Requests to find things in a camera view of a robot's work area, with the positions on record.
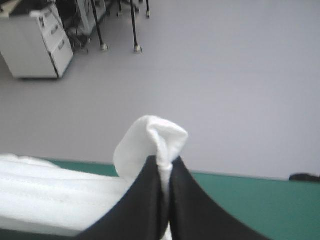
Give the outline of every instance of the drawer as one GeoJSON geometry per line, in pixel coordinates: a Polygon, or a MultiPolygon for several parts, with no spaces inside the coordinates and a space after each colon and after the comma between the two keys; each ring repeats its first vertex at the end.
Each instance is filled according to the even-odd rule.
{"type": "Polygon", "coordinates": [[[51,5],[42,11],[38,12],[38,22],[43,33],[49,31],[53,25],[61,23],[61,19],[57,8],[51,5]]]}
{"type": "Polygon", "coordinates": [[[55,46],[59,43],[64,34],[65,31],[57,22],[43,34],[43,40],[49,52],[54,50],[55,46]]]}
{"type": "Polygon", "coordinates": [[[53,63],[60,78],[65,73],[73,55],[69,39],[66,34],[64,34],[59,43],[55,46],[54,50],[51,52],[53,63]]]}

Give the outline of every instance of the white fabric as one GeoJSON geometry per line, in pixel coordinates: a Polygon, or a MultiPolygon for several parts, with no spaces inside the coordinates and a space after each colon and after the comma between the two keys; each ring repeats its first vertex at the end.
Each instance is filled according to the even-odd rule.
{"type": "MultiPolygon", "coordinates": [[[[168,192],[171,162],[188,134],[167,120],[138,119],[114,152],[120,177],[62,169],[32,157],[0,154],[0,228],[75,236],[105,215],[127,192],[146,158],[156,155],[168,192]]],[[[164,240],[171,239],[168,229],[164,240]]]]}
{"type": "Polygon", "coordinates": [[[115,149],[115,169],[121,178],[132,182],[146,158],[156,155],[162,189],[167,194],[172,161],[179,156],[187,139],[188,133],[173,122],[156,116],[143,116],[131,126],[115,149]]]}

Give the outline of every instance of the gray floor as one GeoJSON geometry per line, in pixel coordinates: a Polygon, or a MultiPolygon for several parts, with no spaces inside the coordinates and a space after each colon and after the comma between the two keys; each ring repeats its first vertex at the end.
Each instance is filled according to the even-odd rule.
{"type": "Polygon", "coordinates": [[[320,1],[150,0],[101,24],[63,79],[13,79],[0,57],[0,153],[111,163],[139,117],[190,135],[188,167],[320,173],[320,1]]]}

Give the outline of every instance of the green tabletop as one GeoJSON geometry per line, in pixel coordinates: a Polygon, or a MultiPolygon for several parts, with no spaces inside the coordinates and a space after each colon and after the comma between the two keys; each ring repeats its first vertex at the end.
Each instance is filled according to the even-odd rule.
{"type": "MultiPolygon", "coordinates": [[[[117,176],[112,165],[46,160],[64,169],[117,176]]],[[[196,172],[192,175],[221,207],[270,239],[320,240],[320,184],[196,172]]]]}

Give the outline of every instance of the black metal leg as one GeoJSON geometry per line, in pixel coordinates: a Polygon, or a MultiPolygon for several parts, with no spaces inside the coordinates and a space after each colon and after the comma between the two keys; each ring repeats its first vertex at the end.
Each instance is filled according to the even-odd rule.
{"type": "Polygon", "coordinates": [[[138,41],[137,41],[136,20],[135,20],[135,10],[134,10],[134,2],[133,2],[133,0],[130,0],[130,7],[131,7],[133,38],[134,38],[134,52],[142,53],[142,48],[138,45],[138,41]]]}
{"type": "Polygon", "coordinates": [[[96,30],[97,30],[98,36],[99,36],[100,48],[101,48],[102,51],[106,52],[106,51],[108,51],[109,48],[104,43],[104,41],[102,39],[102,36],[101,36],[99,21],[98,21],[98,17],[97,17],[97,10],[96,10],[96,5],[95,5],[95,0],[91,0],[91,6],[92,6],[92,10],[93,10],[93,16],[94,16],[96,30]]]}
{"type": "Polygon", "coordinates": [[[118,18],[120,18],[122,16],[122,6],[121,6],[121,0],[117,0],[118,5],[119,5],[119,11],[116,14],[118,16],[118,18]]]}
{"type": "MultiPolygon", "coordinates": [[[[131,1],[128,1],[128,0],[121,0],[121,2],[123,2],[123,3],[126,4],[126,5],[131,5],[131,1]]],[[[135,11],[136,11],[137,13],[139,13],[139,12],[140,12],[139,7],[137,7],[135,4],[133,4],[133,6],[134,6],[135,11]]]]}
{"type": "Polygon", "coordinates": [[[146,0],[146,18],[149,19],[151,14],[150,14],[150,9],[149,9],[149,0],[146,0]]]}
{"type": "Polygon", "coordinates": [[[119,11],[122,11],[122,7],[121,7],[121,0],[118,0],[118,5],[119,5],[119,11]]]}

